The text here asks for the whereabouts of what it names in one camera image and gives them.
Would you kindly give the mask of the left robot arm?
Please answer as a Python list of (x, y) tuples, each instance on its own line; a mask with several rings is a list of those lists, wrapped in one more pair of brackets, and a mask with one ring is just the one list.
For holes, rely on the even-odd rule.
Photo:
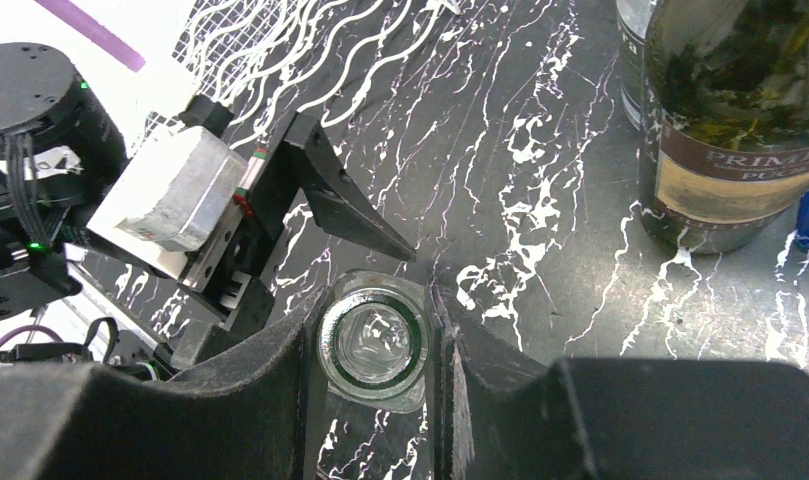
[(80, 293), (76, 245), (173, 281), (211, 320), (157, 344), (188, 369), (259, 332), (274, 299), (262, 275), (303, 194), (326, 233), (410, 261), (318, 119), (294, 114), (249, 157), (223, 140), (224, 104), (197, 94), (181, 129), (129, 155), (90, 84), (61, 51), (0, 44), (0, 321)]

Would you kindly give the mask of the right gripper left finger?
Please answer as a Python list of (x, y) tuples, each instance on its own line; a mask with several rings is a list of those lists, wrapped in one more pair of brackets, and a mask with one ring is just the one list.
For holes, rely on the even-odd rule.
[(0, 479), (312, 479), (328, 292), (172, 379), (96, 363), (0, 367)]

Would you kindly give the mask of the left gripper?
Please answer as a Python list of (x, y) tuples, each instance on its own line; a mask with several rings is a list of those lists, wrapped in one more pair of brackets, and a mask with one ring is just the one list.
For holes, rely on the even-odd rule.
[[(228, 108), (196, 95), (179, 114), (179, 131), (150, 141), (201, 126), (226, 144), (223, 134), (232, 116)], [(207, 312), (177, 339), (162, 340), (155, 347), (155, 362), (170, 371), (188, 369), (263, 328), (274, 305), (264, 277), (285, 236), (285, 216), (301, 189), (317, 226), (326, 233), (401, 261), (416, 258), (416, 249), (354, 183), (318, 119), (295, 114), (285, 142), (243, 158), (247, 170), (231, 202), (209, 239), (195, 251), (142, 257), (92, 232), (87, 224), (90, 233), (109, 244), (113, 257), (171, 280)]]

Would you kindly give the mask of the dark green wine bottle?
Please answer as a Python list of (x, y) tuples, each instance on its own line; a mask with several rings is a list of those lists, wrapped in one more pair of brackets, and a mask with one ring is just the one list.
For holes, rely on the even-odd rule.
[(809, 1), (662, 1), (644, 68), (650, 236), (732, 251), (809, 190)]

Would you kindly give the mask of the clear glass bottle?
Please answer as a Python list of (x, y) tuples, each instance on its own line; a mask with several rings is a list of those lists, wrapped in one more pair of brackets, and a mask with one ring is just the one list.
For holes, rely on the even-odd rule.
[(392, 413), (421, 409), (431, 353), (424, 288), (369, 270), (342, 274), (320, 320), (317, 351), (333, 394)]

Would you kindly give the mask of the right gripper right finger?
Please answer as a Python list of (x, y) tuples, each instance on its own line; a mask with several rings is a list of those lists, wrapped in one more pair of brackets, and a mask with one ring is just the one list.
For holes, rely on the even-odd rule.
[(809, 479), (809, 375), (749, 360), (543, 365), (430, 290), (437, 479)]

